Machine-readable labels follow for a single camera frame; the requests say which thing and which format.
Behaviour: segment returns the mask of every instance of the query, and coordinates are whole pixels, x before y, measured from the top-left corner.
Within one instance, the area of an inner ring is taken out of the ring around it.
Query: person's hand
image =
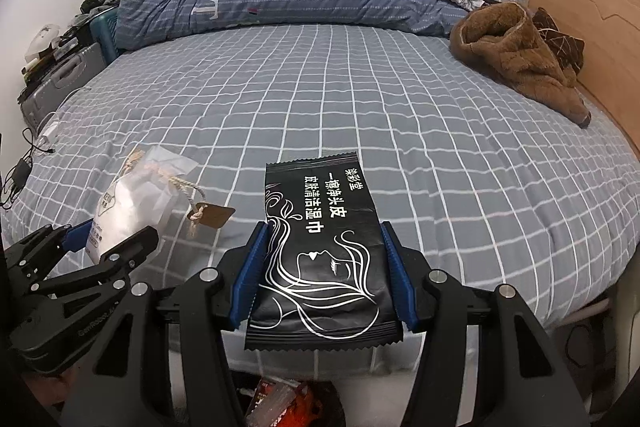
[[[33,396],[44,407],[64,402],[76,381],[78,368],[69,367],[57,377],[43,377],[37,373],[24,373],[22,379],[27,384]]]

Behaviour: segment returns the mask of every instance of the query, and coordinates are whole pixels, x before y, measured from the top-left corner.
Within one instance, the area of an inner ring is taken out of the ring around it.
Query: headboard
[[[530,0],[585,41],[580,90],[625,133],[640,158],[640,0]]]

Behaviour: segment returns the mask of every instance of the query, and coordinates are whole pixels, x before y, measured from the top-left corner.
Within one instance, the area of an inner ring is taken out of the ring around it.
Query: white plastic bag
[[[103,253],[145,227],[154,227],[162,237],[180,190],[187,194],[184,188],[193,187],[178,176],[188,174],[196,165],[159,145],[146,153],[134,149],[98,202],[86,244],[94,264]],[[193,208],[193,200],[187,197]]]

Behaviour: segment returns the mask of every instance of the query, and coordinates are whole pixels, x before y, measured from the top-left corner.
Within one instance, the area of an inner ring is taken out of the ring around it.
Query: blue rubber grip
[[[89,232],[91,231],[91,225],[94,223],[93,219],[89,219],[80,225],[76,225],[72,229],[66,232],[65,238],[62,240],[62,248],[65,252],[77,252],[86,247],[86,242],[89,239]]]
[[[267,255],[267,232],[269,226],[264,223],[258,237],[244,261],[244,265],[236,277],[232,290],[231,311],[229,320],[234,328],[238,328],[245,320],[254,305],[255,293],[262,274],[262,265]]]
[[[388,257],[391,296],[394,301],[394,307],[396,308],[396,315],[398,319],[406,324],[406,327],[410,331],[413,331],[418,324],[418,315],[415,310],[414,286],[411,284],[404,270],[400,255],[393,241],[391,241],[389,233],[384,226],[381,228]]]

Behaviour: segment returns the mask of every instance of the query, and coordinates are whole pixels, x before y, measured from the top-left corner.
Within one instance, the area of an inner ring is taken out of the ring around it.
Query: gray suitcase
[[[20,108],[34,135],[43,128],[57,108],[74,92],[105,68],[100,44],[92,44],[60,64],[42,79]]]

